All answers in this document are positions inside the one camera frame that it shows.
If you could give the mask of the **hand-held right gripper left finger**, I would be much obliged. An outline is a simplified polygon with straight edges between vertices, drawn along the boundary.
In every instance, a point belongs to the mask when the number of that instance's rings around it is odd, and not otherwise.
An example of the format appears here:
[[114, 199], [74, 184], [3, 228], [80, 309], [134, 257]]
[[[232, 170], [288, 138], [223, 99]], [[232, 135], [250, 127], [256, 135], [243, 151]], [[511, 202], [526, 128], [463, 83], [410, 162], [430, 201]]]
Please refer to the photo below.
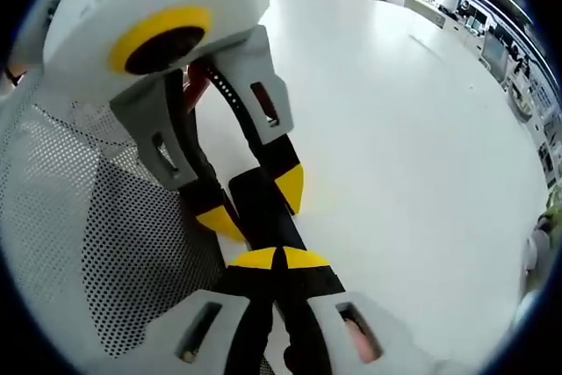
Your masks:
[[151, 321], [145, 339], [90, 374], [258, 374], [272, 329], [274, 248], [244, 253], [211, 290]]

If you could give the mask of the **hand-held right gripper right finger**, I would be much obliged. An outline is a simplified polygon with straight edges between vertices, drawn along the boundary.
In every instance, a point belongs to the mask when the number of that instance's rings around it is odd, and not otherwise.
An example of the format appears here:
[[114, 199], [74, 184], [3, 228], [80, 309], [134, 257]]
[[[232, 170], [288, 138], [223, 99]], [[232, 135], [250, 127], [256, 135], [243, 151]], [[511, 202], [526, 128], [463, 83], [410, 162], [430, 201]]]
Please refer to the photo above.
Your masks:
[[471, 374], [432, 357], [407, 327], [361, 292], [345, 290], [324, 257], [282, 247], [280, 309], [307, 374]]

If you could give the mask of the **person's left hand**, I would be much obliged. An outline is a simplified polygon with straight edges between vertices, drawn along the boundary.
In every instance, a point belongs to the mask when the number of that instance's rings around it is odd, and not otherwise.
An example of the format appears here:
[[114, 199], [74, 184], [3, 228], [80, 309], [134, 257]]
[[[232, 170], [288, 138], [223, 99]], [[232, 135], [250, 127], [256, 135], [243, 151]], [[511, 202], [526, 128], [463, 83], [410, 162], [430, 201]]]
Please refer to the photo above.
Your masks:
[[11, 54], [5, 63], [4, 75], [12, 86], [18, 86], [29, 68], [29, 64], [15, 59], [14, 55]]

